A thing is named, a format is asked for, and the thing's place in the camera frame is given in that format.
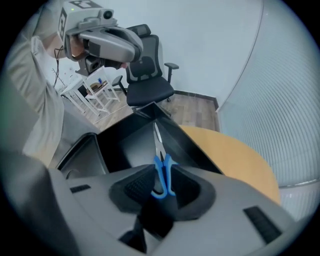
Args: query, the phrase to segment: black office chair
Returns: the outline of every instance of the black office chair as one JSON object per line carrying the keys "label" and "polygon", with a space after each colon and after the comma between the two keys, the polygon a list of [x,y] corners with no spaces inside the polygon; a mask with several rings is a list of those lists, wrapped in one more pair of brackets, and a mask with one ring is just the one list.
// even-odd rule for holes
{"label": "black office chair", "polygon": [[133,110],[143,107],[151,102],[161,102],[165,99],[169,102],[169,97],[175,91],[170,85],[172,70],[177,70],[178,65],[165,63],[169,68],[168,80],[162,77],[158,59],[159,37],[151,34],[150,28],[146,24],[128,27],[135,32],[142,40],[143,52],[139,60],[128,63],[126,68],[127,90],[121,83],[122,75],[113,80],[112,86],[120,86],[126,95],[126,102]]}

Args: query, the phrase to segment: chair headrest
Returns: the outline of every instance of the chair headrest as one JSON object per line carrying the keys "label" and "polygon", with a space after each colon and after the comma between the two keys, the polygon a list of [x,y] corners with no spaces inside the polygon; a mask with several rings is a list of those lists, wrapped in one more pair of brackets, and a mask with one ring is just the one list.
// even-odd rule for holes
{"label": "chair headrest", "polygon": [[136,33],[138,37],[145,38],[147,36],[151,35],[151,30],[148,27],[147,24],[141,24],[136,26],[131,26],[127,28],[128,30],[131,30],[132,32]]}

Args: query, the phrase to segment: blue scissor handle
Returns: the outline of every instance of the blue scissor handle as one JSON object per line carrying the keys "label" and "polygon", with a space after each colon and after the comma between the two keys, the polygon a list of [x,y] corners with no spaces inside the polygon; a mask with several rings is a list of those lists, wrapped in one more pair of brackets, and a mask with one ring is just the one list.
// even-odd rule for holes
{"label": "blue scissor handle", "polygon": [[[172,191],[171,189],[171,166],[178,164],[177,162],[173,161],[172,157],[169,154],[165,155],[164,162],[162,162],[158,156],[154,157],[154,164],[155,164],[155,169],[158,172],[159,175],[159,180],[163,189],[162,194],[157,194],[154,191],[151,192],[151,195],[155,197],[156,199],[163,199],[169,195],[175,196],[175,192]],[[166,174],[166,181],[167,181],[167,186],[165,183],[165,178],[162,172],[162,167],[165,167],[165,174]]]}

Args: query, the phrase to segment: cable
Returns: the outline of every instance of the cable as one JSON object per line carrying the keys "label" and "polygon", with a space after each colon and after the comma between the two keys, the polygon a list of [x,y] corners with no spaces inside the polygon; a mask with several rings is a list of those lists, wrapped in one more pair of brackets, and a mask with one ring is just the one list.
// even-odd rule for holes
{"label": "cable", "polygon": [[58,48],[54,49],[54,57],[55,57],[55,61],[56,61],[56,72],[55,72],[55,80],[54,80],[53,87],[56,86],[57,80],[59,78],[59,54],[62,50],[64,50],[63,46],[61,46],[59,49]]}

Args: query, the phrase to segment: chair armrest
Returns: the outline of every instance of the chair armrest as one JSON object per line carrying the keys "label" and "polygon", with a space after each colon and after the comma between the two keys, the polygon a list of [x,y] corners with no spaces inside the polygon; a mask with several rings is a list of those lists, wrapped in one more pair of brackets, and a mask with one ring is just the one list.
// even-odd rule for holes
{"label": "chair armrest", "polygon": [[112,86],[113,86],[113,87],[114,87],[114,86],[120,86],[121,91],[123,91],[124,95],[127,95],[127,91],[126,91],[126,89],[124,88],[124,86],[123,86],[123,84],[122,84],[122,82],[121,82],[122,77],[123,77],[123,75],[117,76],[117,77],[113,80]]}
{"label": "chair armrest", "polygon": [[112,81],[112,86],[118,86],[121,83],[121,79],[123,78],[123,75],[117,76],[113,81]]}
{"label": "chair armrest", "polygon": [[177,70],[179,68],[179,66],[177,64],[174,64],[174,63],[164,63],[165,66],[167,66],[169,69],[172,69],[172,70]]}

